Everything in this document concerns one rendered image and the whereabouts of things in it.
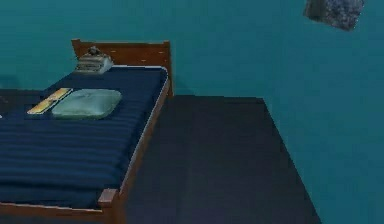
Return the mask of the wooden bed with blue cover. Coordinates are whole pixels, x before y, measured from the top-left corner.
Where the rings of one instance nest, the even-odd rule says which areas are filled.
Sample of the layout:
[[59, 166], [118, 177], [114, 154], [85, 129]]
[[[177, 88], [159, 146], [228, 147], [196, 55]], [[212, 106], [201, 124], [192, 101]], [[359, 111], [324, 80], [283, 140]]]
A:
[[[173, 94], [171, 45], [106, 43], [113, 67], [71, 73], [0, 117], [0, 214], [126, 224], [128, 192], [157, 118]], [[116, 90], [121, 101], [101, 119], [32, 113], [61, 88]]]

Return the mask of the yellow flat board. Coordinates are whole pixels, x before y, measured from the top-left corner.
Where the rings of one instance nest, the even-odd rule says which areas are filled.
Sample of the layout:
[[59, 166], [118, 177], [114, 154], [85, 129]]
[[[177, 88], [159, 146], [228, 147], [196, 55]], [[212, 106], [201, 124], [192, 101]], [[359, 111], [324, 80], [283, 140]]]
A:
[[27, 111], [29, 115], [39, 115], [44, 114], [47, 110], [55, 106], [60, 100], [64, 99], [73, 91], [72, 88], [60, 88], [46, 99], [39, 102], [33, 108]]

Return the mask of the grey striped folded stack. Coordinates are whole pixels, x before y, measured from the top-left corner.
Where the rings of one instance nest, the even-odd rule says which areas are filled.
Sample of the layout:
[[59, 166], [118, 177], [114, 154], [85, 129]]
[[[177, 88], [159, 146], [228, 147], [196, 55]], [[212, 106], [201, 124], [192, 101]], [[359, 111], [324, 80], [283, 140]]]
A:
[[112, 58], [103, 53], [96, 46], [92, 46], [87, 53], [78, 58], [74, 72], [80, 74], [101, 75], [112, 68]]

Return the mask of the pale green pillow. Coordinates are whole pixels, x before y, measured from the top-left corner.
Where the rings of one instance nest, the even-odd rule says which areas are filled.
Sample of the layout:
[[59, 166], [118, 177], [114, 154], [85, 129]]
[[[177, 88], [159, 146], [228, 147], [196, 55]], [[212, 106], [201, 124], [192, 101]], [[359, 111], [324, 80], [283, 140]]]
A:
[[122, 94], [110, 89], [81, 89], [72, 92], [52, 110], [57, 119], [93, 119], [107, 117], [122, 99]]

